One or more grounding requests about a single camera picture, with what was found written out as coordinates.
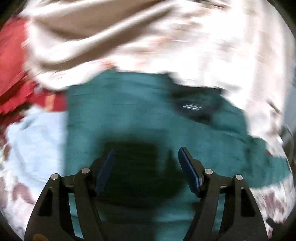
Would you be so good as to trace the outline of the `red frilled pillow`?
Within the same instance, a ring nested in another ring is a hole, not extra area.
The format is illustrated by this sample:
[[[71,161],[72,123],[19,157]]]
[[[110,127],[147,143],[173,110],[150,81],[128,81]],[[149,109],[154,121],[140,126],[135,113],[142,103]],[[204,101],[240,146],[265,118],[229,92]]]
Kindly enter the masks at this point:
[[[66,110],[64,92],[41,87],[24,69],[24,18],[12,18],[1,29],[1,115],[24,103],[37,104],[49,111]]]

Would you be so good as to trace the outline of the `light blue fleece garment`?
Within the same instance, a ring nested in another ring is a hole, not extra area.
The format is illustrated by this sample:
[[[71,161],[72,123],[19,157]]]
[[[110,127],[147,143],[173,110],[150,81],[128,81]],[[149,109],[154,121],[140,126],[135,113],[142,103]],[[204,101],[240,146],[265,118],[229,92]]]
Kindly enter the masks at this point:
[[[8,127],[11,150],[5,169],[20,183],[42,189],[52,174],[63,173],[67,117],[67,111],[34,105],[19,123]]]

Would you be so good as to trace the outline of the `white floral plush blanket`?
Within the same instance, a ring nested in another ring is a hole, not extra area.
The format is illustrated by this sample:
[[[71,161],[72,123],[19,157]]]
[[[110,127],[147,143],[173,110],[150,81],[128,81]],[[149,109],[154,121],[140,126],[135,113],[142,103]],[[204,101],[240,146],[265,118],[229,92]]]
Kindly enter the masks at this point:
[[[16,235],[16,240],[23,240],[35,202],[47,180],[24,178],[22,169],[9,161],[13,150],[10,144],[6,135],[1,134],[1,214],[12,229],[11,233]],[[252,189],[252,193],[265,217],[275,212],[276,222],[287,219],[295,203],[291,175],[279,184]]]

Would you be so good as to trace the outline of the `dark green puffer jacket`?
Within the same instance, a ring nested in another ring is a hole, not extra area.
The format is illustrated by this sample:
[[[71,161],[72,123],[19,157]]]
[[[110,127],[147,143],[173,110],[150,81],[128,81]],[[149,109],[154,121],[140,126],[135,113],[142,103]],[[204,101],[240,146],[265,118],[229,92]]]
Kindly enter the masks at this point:
[[[242,110],[216,88],[109,70],[67,95],[65,174],[115,154],[96,200],[109,240],[184,238],[201,204],[178,162],[181,147],[219,175],[242,175],[251,188],[278,184],[290,174],[287,160],[248,135]]]

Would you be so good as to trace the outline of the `beige patterned bedspread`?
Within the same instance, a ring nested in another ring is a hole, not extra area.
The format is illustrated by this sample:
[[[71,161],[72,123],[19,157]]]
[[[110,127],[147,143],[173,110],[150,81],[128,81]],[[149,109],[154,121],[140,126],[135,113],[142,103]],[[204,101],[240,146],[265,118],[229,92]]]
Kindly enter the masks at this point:
[[[170,73],[220,87],[269,140],[283,121],[294,39],[268,1],[28,1],[25,69],[66,89],[98,73]]]

